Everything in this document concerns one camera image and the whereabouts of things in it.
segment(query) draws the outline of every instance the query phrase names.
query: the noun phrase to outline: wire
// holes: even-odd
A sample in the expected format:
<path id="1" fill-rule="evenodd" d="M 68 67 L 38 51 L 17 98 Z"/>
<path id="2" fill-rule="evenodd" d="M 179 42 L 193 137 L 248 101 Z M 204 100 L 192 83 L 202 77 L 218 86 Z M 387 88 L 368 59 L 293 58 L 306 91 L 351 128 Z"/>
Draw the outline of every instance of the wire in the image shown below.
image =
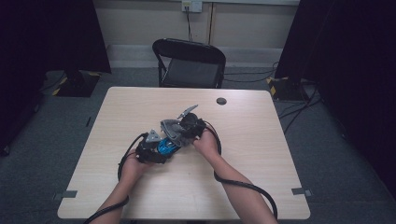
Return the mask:
<path id="1" fill-rule="evenodd" d="M 64 72 L 62 73 L 62 75 L 52 84 L 50 84 L 48 87 L 43 87 L 43 89 L 40 89 L 39 91 L 46 91 L 47 89 L 53 87 L 56 83 L 58 83 L 59 81 L 62 80 L 62 78 L 64 77 Z"/>
<path id="2" fill-rule="evenodd" d="M 208 40 L 207 40 L 207 43 L 208 44 L 210 44 L 211 42 L 212 42 L 212 24 L 214 23 L 214 9 L 213 8 L 215 8 L 214 7 L 214 3 L 212 2 L 211 3 L 211 6 L 209 7 L 210 9 L 210 21 L 209 21 L 209 37 L 208 37 Z"/>
<path id="3" fill-rule="evenodd" d="M 224 81 L 231 81 L 231 82 L 246 82 L 246 83 L 248 83 L 248 82 L 259 82 L 259 81 L 263 81 L 263 80 L 267 79 L 268 77 L 270 77 L 270 76 L 274 73 L 274 71 L 275 71 L 275 70 L 271 70 L 271 71 L 269 71 L 269 72 L 265 72 L 265 73 L 263 73 L 263 74 L 266 74 L 266 73 L 271 73 L 271 74 L 268 75 L 268 76 L 266 76 L 266 77 L 263 77 L 263 78 L 260 78 L 260 79 L 256 79 L 256 80 L 240 81 L 240 80 L 231 80 L 231 79 L 227 79 L 227 78 L 224 78 L 223 80 L 224 80 Z"/>
<path id="4" fill-rule="evenodd" d="M 278 100 L 278 99 L 273 99 L 274 103 L 280 103 L 280 104 L 293 104 L 293 105 L 303 105 L 305 104 L 305 100 Z"/>
<path id="5" fill-rule="evenodd" d="M 205 123 L 210 125 L 211 129 L 209 129 L 207 127 L 206 127 L 206 129 L 209 130 L 213 134 L 213 136 L 215 136 L 215 139 L 216 139 L 216 142 L 217 142 L 217 145 L 218 145 L 218 153 L 221 155 L 221 142 L 220 142 L 219 136 L 218 136 L 215 128 L 213 127 L 213 125 L 211 125 L 207 121 L 205 121 Z M 216 174 L 216 172 L 213 172 L 213 175 L 214 175 L 215 179 L 217 181 L 219 181 L 220 183 L 229 184 L 229 185 L 235 185 L 235 186 L 242 187 L 242 188 L 247 188 L 247 189 L 253 189 L 253 190 L 256 190 L 257 192 L 259 192 L 260 194 L 262 194 L 265 198 L 267 198 L 268 202 L 271 204 L 271 206 L 273 208 L 274 217 L 275 217 L 275 219 L 277 219 L 276 203 L 275 203 L 274 199 L 271 197 L 271 195 L 267 191 L 255 186 L 255 185 L 249 184 L 249 183 L 236 181 L 236 180 L 230 180 L 230 179 L 223 179 L 220 176 L 218 176 L 218 174 Z"/>
<path id="6" fill-rule="evenodd" d="M 184 7 L 186 10 L 186 15 L 187 15 L 187 23 L 189 24 L 189 40 L 192 42 L 192 34 L 191 34 L 191 27 L 190 27 L 190 8 L 189 7 Z"/>
<path id="7" fill-rule="evenodd" d="M 278 117 L 281 117 L 281 116 L 283 115 L 283 113 L 286 112 L 286 110 L 288 110 L 288 109 L 290 109 L 290 108 L 292 108 L 292 107 L 295 107 L 295 106 L 297 106 L 297 105 L 303 105 L 303 104 L 305 104 L 305 103 L 302 102 L 302 103 L 298 103 L 298 104 L 295 104 L 295 105 L 288 106 L 288 107 L 284 108 L 284 109 L 282 110 L 282 112 L 280 112 L 277 116 L 278 116 Z"/>
<path id="8" fill-rule="evenodd" d="M 260 79 L 256 79 L 256 80 L 248 80 L 248 81 L 232 80 L 232 79 L 227 79 L 227 78 L 224 78 L 223 80 L 225 80 L 225 81 L 231 81 L 231 82 L 246 82 L 246 83 L 263 81 L 263 80 L 267 79 L 268 77 L 270 77 L 270 76 L 276 71 L 275 65 L 276 65 L 277 63 L 279 63 L 279 62 L 273 63 L 272 70 L 267 71 L 267 72 L 260 72 L 260 73 L 259 73 L 259 72 L 251 72 L 251 73 L 226 73 L 226 74 L 224 74 L 224 75 L 227 75 L 227 76 L 236 76 L 236 75 L 258 75 L 258 74 L 268 74 L 268 73 L 271 73 L 270 75 L 268 75 L 268 76 L 266 76 L 266 77 L 264 77 L 264 78 L 260 78 Z"/>
<path id="9" fill-rule="evenodd" d="M 119 180 L 120 180 L 120 178 L 121 178 L 121 171 L 122 171 L 123 164 L 125 163 L 126 159 L 128 159 L 129 156 L 134 155 L 134 152 L 131 153 L 131 154 L 129 154 L 129 151 L 130 151 L 131 148 L 134 146 L 134 144 L 136 143 L 136 141 L 137 141 L 139 138 L 141 138 L 143 135 L 144 135 L 144 134 L 141 133 L 139 136 L 136 137 L 136 139 L 135 139 L 135 140 L 132 142 L 132 144 L 128 147 L 128 149 L 126 150 L 124 156 L 122 157 L 122 159 L 121 159 L 121 161 L 120 161 L 120 164 L 119 164 L 119 170 L 118 170 L 118 178 L 119 178 Z M 129 196 L 127 196 L 126 199 L 125 199 L 124 201 L 120 202 L 120 203 L 113 204 L 113 205 L 111 205 L 111 206 L 109 206 L 109 207 L 106 207 L 106 208 L 100 210 L 100 211 L 97 211 L 97 212 L 94 213 L 92 216 L 90 216 L 89 218 L 87 218 L 87 219 L 84 221 L 84 224 L 88 224 L 88 223 L 92 222 L 94 219 L 98 218 L 99 216 L 102 216 L 102 215 L 104 215 L 104 214 L 106 214 L 106 213 L 109 213 L 109 212 L 115 210 L 115 209 L 118 209 L 118 208 L 120 208 L 120 207 L 123 207 L 123 206 L 124 206 L 125 204 L 127 204 L 128 202 L 129 202 Z"/>
<path id="10" fill-rule="evenodd" d="M 315 90 L 314 90 L 314 92 L 312 93 L 311 97 L 309 98 L 308 102 L 307 102 L 302 108 L 297 109 L 297 110 L 295 110 L 295 111 L 292 111 L 292 112 L 290 112 L 290 113 L 288 113 L 288 114 L 286 114 L 286 115 L 283 115 L 283 116 L 279 117 L 279 119 L 282 119 L 282 118 L 285 118 L 286 116 L 288 116 L 288 115 L 290 115 L 290 114 L 297 113 L 297 114 L 291 119 L 291 121 L 289 122 L 289 124 L 288 124 L 288 126 L 286 127 L 285 131 L 283 131 L 283 134 L 286 134 L 286 132 L 288 131 L 288 129 L 289 129 L 289 127 L 291 126 L 291 124 L 297 119 L 297 117 L 303 112 L 303 110 L 305 110 L 305 109 L 307 109 L 308 107 L 310 107 L 310 106 L 312 106 L 312 105 L 315 105 L 315 104 L 317 104 L 318 102 L 320 102 L 320 99 L 319 99 L 319 100 L 317 100 L 316 102 L 314 102 L 312 105 L 310 105 L 311 101 L 312 101 L 312 100 L 314 99 L 314 97 L 315 97 L 315 93 L 317 92 L 317 90 L 318 90 L 318 86 L 315 87 Z"/>

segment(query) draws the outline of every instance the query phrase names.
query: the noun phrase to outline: electrical outlet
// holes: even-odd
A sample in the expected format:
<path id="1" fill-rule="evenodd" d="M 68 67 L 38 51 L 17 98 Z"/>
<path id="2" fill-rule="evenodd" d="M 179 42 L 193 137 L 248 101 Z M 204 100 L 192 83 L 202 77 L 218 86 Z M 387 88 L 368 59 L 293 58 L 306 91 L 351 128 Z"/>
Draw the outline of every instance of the electrical outlet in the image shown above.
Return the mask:
<path id="1" fill-rule="evenodd" d="M 192 12 L 192 1 L 181 1 L 181 11 Z"/>
<path id="2" fill-rule="evenodd" d="M 192 1 L 192 12 L 202 12 L 202 1 Z"/>

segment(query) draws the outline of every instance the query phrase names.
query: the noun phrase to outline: hand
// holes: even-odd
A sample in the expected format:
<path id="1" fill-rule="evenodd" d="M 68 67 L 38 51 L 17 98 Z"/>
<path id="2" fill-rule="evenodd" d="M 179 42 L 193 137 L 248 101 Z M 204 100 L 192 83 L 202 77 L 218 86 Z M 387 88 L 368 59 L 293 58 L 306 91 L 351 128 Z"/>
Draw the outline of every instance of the hand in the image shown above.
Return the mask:
<path id="1" fill-rule="evenodd" d="M 201 153 L 207 160 L 213 157 L 219 157 L 218 143 L 216 142 L 216 138 L 213 133 L 210 132 L 208 129 L 204 129 L 201 138 L 194 139 L 192 144 L 195 146 L 195 149 L 199 153 Z"/>
<path id="2" fill-rule="evenodd" d="M 123 164 L 121 171 L 120 182 L 132 185 L 148 168 L 153 166 L 154 163 L 142 163 L 137 160 L 134 149 L 132 149 Z"/>

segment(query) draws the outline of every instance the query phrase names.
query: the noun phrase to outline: blue component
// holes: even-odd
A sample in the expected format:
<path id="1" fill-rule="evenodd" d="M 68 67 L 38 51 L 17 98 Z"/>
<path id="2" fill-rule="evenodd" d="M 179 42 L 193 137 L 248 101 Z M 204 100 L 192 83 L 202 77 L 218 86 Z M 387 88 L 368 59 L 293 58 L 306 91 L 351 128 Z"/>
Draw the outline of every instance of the blue component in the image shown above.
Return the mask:
<path id="1" fill-rule="evenodd" d="M 178 146 L 175 145 L 169 138 L 164 138 L 157 146 L 158 152 L 162 155 L 167 155 L 178 149 Z"/>

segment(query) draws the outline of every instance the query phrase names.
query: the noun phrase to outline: baseboard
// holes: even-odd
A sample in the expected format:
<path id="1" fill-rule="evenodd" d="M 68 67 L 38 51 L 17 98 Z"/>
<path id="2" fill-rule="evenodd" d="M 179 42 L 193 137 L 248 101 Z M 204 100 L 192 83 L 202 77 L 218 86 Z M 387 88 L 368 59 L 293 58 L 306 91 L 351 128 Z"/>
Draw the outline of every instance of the baseboard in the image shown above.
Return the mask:
<path id="1" fill-rule="evenodd" d="M 157 59 L 151 46 L 108 45 L 107 56 L 110 66 L 116 67 L 157 67 Z M 227 58 L 227 67 L 272 67 L 279 61 L 282 49 L 240 49 L 222 48 Z"/>

